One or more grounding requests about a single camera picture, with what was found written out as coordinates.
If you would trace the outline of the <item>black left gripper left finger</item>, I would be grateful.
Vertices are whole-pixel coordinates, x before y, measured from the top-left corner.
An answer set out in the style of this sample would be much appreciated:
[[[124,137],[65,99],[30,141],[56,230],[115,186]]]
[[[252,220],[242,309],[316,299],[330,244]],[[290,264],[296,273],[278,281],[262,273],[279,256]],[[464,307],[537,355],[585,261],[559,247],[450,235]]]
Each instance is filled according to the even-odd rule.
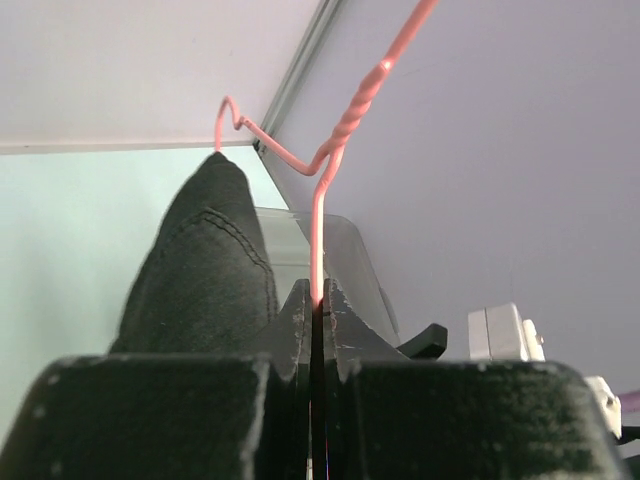
[[[303,479],[309,284],[239,353],[64,357],[29,389],[5,479]]]

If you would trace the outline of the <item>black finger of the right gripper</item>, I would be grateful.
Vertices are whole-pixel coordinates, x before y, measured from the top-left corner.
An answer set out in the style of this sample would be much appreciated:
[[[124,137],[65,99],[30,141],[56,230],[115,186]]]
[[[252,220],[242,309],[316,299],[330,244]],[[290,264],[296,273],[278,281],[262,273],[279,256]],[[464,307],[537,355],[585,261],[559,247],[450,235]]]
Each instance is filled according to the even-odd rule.
[[[448,329],[432,323],[411,340],[399,345],[397,350],[413,360],[437,360],[448,346]]]

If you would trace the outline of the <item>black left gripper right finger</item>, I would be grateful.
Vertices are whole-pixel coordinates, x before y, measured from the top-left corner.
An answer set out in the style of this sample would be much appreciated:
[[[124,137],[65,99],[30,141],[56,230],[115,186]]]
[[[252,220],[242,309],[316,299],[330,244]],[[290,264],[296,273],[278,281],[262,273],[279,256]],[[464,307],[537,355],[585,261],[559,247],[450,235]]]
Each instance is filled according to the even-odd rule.
[[[558,363],[404,356],[324,285],[332,479],[626,479],[587,384]]]

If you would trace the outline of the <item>black trousers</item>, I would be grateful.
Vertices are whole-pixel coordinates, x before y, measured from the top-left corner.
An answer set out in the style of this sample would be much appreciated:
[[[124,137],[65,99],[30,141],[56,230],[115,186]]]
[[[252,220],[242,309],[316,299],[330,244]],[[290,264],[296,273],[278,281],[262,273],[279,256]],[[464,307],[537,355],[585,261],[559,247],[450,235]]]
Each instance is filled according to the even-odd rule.
[[[113,353],[234,353],[279,313],[244,172],[209,156],[174,197],[130,289]]]

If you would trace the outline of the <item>pink wire hanger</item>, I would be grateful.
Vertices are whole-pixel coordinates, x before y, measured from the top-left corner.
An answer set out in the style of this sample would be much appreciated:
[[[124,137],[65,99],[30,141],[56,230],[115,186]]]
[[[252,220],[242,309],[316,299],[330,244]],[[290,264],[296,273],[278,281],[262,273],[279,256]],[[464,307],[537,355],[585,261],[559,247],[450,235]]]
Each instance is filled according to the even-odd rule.
[[[235,130],[247,128],[268,149],[298,173],[308,177],[314,176],[318,172],[322,173],[313,193],[311,211],[310,285],[314,310],[321,308],[324,296],[324,201],[326,193],[340,168],[347,142],[370,109],[374,98],[395,64],[437,4],[437,0],[421,0],[417,3],[385,55],[364,76],[330,136],[319,146],[308,164],[297,159],[250,118],[242,115],[231,97],[224,97],[220,104],[214,128],[214,148],[216,150],[221,149],[224,115],[229,111]]]

